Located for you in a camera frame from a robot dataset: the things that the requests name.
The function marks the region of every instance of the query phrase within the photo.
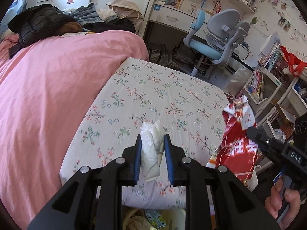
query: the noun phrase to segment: clothes pile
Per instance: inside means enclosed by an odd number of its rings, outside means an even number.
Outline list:
[[[143,16],[134,2],[113,0],[107,5],[109,9],[98,11],[95,3],[63,11],[51,4],[26,9],[8,24],[9,29],[19,35],[18,43],[9,49],[10,58],[22,48],[55,35],[83,31],[101,33],[107,30],[139,32]]]
[[[71,22],[75,23],[76,20],[50,4],[26,9],[16,15],[8,24],[9,29],[19,35],[19,42],[9,49],[10,58],[20,49],[41,39],[54,36],[59,30],[65,33],[82,31],[79,25],[75,24],[76,28],[66,25]]]

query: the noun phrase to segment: human hand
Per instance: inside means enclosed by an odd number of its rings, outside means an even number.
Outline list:
[[[265,201],[265,208],[274,219],[277,218],[278,210],[280,210],[282,206],[282,199],[280,197],[282,187],[283,182],[281,177],[271,188],[271,196],[269,196]],[[297,190],[286,189],[284,196],[286,202],[290,203],[290,208],[285,217],[279,223],[281,230],[285,230],[290,225],[300,209],[300,195]]]

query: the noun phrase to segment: pink blanket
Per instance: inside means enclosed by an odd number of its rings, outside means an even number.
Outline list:
[[[128,58],[148,60],[130,32],[51,37],[8,60],[0,44],[0,198],[21,229],[61,186],[59,171],[84,115]]]

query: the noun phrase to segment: metal screw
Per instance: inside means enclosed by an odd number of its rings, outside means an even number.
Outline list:
[[[217,169],[218,169],[218,171],[221,172],[221,173],[226,173],[227,170],[228,170],[227,167],[224,166],[224,165],[219,166]]]
[[[89,166],[82,166],[81,168],[80,168],[80,172],[81,173],[87,173],[88,171],[90,171],[90,167]]]
[[[125,161],[126,161],[126,159],[123,158],[123,157],[119,157],[119,158],[116,159],[117,164],[123,164]]]
[[[185,157],[183,157],[183,158],[181,159],[181,161],[182,161],[183,163],[190,163],[190,162],[191,162],[191,158],[185,156]]]

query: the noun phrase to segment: floral mattress cover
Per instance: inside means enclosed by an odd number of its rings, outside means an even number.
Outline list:
[[[135,144],[142,122],[161,120],[172,144],[206,165],[225,130],[221,89],[187,74],[128,58],[102,88],[84,116],[63,160],[64,184],[83,165],[92,169],[120,157]],[[123,187],[122,203],[147,209],[185,207],[185,187],[172,187],[165,156],[160,177],[145,183],[142,170],[135,187]]]

